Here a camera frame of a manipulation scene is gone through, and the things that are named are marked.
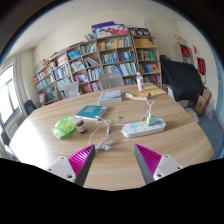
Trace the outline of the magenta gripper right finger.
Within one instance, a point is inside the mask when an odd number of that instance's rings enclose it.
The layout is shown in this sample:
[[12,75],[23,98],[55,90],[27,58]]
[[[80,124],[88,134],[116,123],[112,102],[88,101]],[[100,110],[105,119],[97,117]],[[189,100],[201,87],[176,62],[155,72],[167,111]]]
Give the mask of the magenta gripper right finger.
[[134,155],[146,184],[182,169],[182,166],[170,155],[160,155],[139,144],[134,145]]

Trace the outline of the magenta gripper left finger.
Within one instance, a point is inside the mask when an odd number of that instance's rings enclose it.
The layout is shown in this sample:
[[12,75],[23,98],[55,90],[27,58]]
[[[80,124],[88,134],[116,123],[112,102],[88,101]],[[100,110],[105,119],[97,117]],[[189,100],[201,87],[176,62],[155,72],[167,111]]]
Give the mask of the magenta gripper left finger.
[[83,186],[94,156],[95,145],[90,145],[69,157],[60,156],[47,171],[78,186]]

